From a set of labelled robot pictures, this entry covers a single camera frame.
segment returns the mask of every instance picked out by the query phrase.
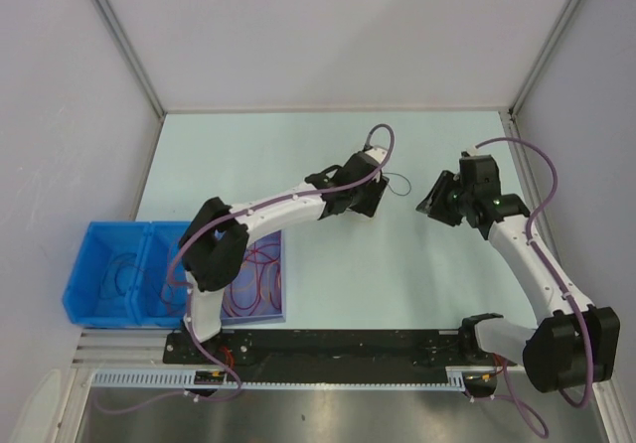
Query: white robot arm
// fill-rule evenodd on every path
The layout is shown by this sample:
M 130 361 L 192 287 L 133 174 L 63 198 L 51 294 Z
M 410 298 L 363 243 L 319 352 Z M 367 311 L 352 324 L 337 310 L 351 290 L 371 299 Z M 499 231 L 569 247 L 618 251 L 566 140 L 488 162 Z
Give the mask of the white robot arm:
M 385 125 L 380 127 L 390 130 Z M 180 246 L 210 222 L 228 215 L 236 217 L 205 232 L 183 254 L 186 279 L 192 284 L 191 308 L 184 319 L 190 319 L 187 322 L 197 341 L 204 342 L 220 331 L 225 287 L 239 274 L 245 251 L 252 243 L 295 224 L 322 220 L 346 210 L 367 217 L 375 214 L 389 182 L 380 170 L 393 149 L 391 130 L 390 134 L 389 149 L 372 147 L 368 138 L 364 149 L 344 166 L 334 165 L 309 175 L 298 186 L 274 197 L 231 206 L 219 198 L 204 203 Z
M 493 353 L 523 364 L 531 383 L 542 392 L 584 384 L 590 365 L 593 381 L 609 379 L 620 328 L 614 311 L 594 307 L 534 226 L 528 228 L 528 208 L 517 195 L 501 194 L 499 169 L 490 155 L 464 153 L 459 166 L 457 174 L 441 173 L 417 210 L 452 226 L 466 218 L 479 229 L 512 269 L 537 318 L 535 329 L 498 314 L 466 318 L 459 330 L 464 352 Z M 579 317 L 589 339 L 583 338 Z

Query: purple cable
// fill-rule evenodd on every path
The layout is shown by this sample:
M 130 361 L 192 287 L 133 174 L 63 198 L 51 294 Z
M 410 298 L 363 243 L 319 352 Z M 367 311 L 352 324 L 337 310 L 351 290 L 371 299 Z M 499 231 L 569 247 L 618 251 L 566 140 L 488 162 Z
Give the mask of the purple cable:
M 363 185 L 371 180 L 373 180 L 376 175 L 378 175 L 378 173 L 380 173 L 382 171 L 382 169 L 387 165 L 387 163 L 389 162 L 389 160 L 391 159 L 391 155 L 394 151 L 394 147 L 396 144 L 396 136 L 394 134 L 393 129 L 386 125 L 386 124 L 379 124 L 376 125 L 375 127 L 373 127 L 371 129 L 371 131 L 369 132 L 369 134 L 367 135 L 367 140 L 365 141 L 365 147 L 371 146 L 370 142 L 371 139 L 374 135 L 374 133 L 380 129 L 380 128 L 384 128 L 385 130 L 387 130 L 387 132 L 389 133 L 389 137 L 390 137 L 390 143 L 389 143 L 389 148 L 387 149 L 387 155 L 385 156 L 385 159 L 382 161 L 382 163 L 380 163 L 376 169 L 371 172 L 369 175 L 367 175 L 364 178 L 361 178 L 360 180 L 357 180 L 353 183 L 350 183 L 348 185 L 343 185 L 340 187 L 335 187 L 335 188 L 330 188 L 327 190 L 307 190 L 304 192 L 298 192 L 297 194 L 289 194 L 289 195 L 283 195 L 281 197 L 275 197 L 272 198 L 271 200 L 267 200 L 266 202 L 262 202 L 259 203 L 257 205 L 252 206 L 251 208 L 246 208 L 244 210 L 239 210 L 235 213 L 229 214 L 229 215 L 224 215 L 216 220 L 210 221 L 209 223 L 207 223 L 205 226 L 201 227 L 197 232 L 195 232 L 190 239 L 188 239 L 183 246 L 181 246 L 181 248 L 179 249 L 179 251 L 177 252 L 177 254 L 175 255 L 174 259 L 170 262 L 170 265 L 168 266 L 168 276 L 167 276 L 167 280 L 168 283 L 170 285 L 174 285 L 174 286 L 187 286 L 188 287 L 188 299 L 187 299 L 187 303 L 186 303 L 186 327 L 188 329 L 188 332 L 190 333 L 190 335 L 192 336 L 192 342 L 195 344 L 195 346 L 197 347 L 197 349 L 199 350 L 199 352 L 201 352 L 201 354 L 203 354 L 209 361 L 211 361 L 213 364 L 221 367 L 223 370 L 225 370 L 227 373 L 229 373 L 232 378 L 235 380 L 235 382 L 237 383 L 237 388 L 234 392 L 232 392 L 231 394 L 227 395 L 227 396 L 222 396 L 222 397 L 217 397 L 217 398 L 213 398 L 213 397 L 205 397 L 205 396 L 201 396 L 201 395 L 196 395 L 195 399 L 202 399 L 202 400 L 206 400 L 206 401 L 228 401 L 231 400 L 233 398 L 235 398 L 236 396 L 238 396 L 241 392 L 242 392 L 242 382 L 240 381 L 239 376 L 237 375 L 237 373 L 231 369 L 230 367 L 226 366 L 223 362 L 219 361 L 218 359 L 216 359 L 213 355 L 211 355 L 208 351 L 206 351 L 204 349 L 204 347 L 201 345 L 201 343 L 194 337 L 195 333 L 194 333 L 194 329 L 192 327 L 192 317 L 191 317 L 191 311 L 192 311 L 192 284 L 190 284 L 189 282 L 178 282 L 175 279 L 175 270 L 177 269 L 177 266 L 179 265 L 179 263 L 181 262 L 181 259 L 183 258 L 183 255 L 185 254 L 185 252 L 190 248 L 190 246 L 192 246 L 192 244 L 199 239 L 203 234 L 205 234 L 206 232 L 208 232 L 210 229 L 215 228 L 216 226 L 218 226 L 219 224 L 223 223 L 223 222 L 227 222 L 229 220 L 233 220 L 234 218 L 237 217 L 242 217 L 244 215 L 247 214 L 248 210 L 253 210 L 253 211 L 258 211 L 261 210 L 265 207 L 269 207 L 271 205 L 275 205 L 276 203 L 280 203 L 283 202 L 285 200 L 289 200 L 289 199 L 293 199 L 294 196 L 295 197 L 307 197 L 307 196 L 311 196 L 311 195 L 326 195 L 329 193 L 338 193 L 338 192 L 344 192 L 346 190 L 351 190 L 352 188 L 356 188 L 359 187 L 360 185 Z M 154 403 L 155 401 L 161 400 L 163 398 L 167 398 L 169 396 L 175 396 L 175 395 L 182 395 L 184 394 L 182 391 L 169 391 L 166 393 L 162 393 L 160 395 L 157 395 L 143 403 L 139 403 L 138 405 L 134 405 L 131 406 L 129 408 L 123 408 L 123 409 L 117 409 L 117 410 L 110 410 L 107 408 L 103 408 L 101 405 L 99 405 L 96 400 L 93 400 L 93 404 L 95 405 L 95 407 L 99 410 L 102 411 L 103 413 L 106 414 L 110 414 L 110 415 L 121 415 L 124 413 L 130 413 L 133 411 L 137 411 L 141 408 L 144 408 L 145 406 Z
M 592 384 L 594 382 L 594 359 L 592 356 L 592 345 L 589 338 L 589 331 L 587 330 L 587 325 L 585 324 L 585 318 L 583 317 L 583 314 L 581 310 L 579 309 L 578 304 L 576 304 L 576 301 L 574 300 L 574 298 L 572 298 L 569 295 L 567 290 L 567 285 L 563 282 L 561 277 L 558 275 L 558 272 L 553 266 L 553 264 L 550 262 L 548 257 L 544 254 L 544 252 L 539 248 L 539 245 L 536 244 L 535 241 L 533 240 L 533 232 L 532 232 L 532 226 L 535 220 L 537 219 L 537 216 L 546 208 L 548 203 L 552 200 L 552 198 L 555 196 L 555 193 L 557 192 L 557 186 L 558 186 L 557 167 L 555 166 L 554 162 L 550 159 L 550 157 L 546 154 L 546 152 L 544 152 L 538 146 L 530 142 L 527 142 L 526 140 L 523 140 L 521 138 L 512 138 L 512 137 L 491 138 L 490 140 L 486 140 L 485 142 L 481 142 L 475 145 L 475 148 L 481 148 L 495 142 L 513 142 L 513 143 L 519 143 L 525 147 L 528 147 L 531 150 L 534 150 L 535 152 L 537 152 L 550 167 L 550 171 L 553 176 L 552 188 L 550 189 L 550 192 L 548 193 L 548 196 L 546 197 L 546 199 L 543 200 L 541 204 L 530 214 L 530 217 L 528 218 L 528 221 L 526 222 L 526 238 L 528 240 L 528 244 L 530 245 L 530 247 L 533 249 L 535 254 L 539 257 L 539 260 L 544 264 L 544 266 L 546 267 L 550 275 L 555 280 L 556 284 L 558 285 L 558 288 L 565 296 L 565 299 L 567 300 L 567 304 L 569 304 L 569 307 L 571 307 L 572 312 L 574 313 L 574 316 L 576 316 L 576 321 L 578 322 L 578 327 L 580 328 L 580 334 L 583 338 L 583 347 L 585 349 L 585 361 L 586 361 L 585 390 L 583 391 L 583 398 L 581 399 L 581 401 L 574 401 L 567 393 L 565 393 L 565 390 L 563 389 L 560 389 L 559 393 L 562 395 L 565 401 L 567 401 L 567 403 L 569 403 L 574 408 L 584 408 L 585 406 L 587 406 L 587 404 L 589 403 L 589 400 L 591 399 Z M 510 386 L 509 386 L 509 389 L 510 389 L 511 395 L 513 395 L 514 394 L 513 389 Z

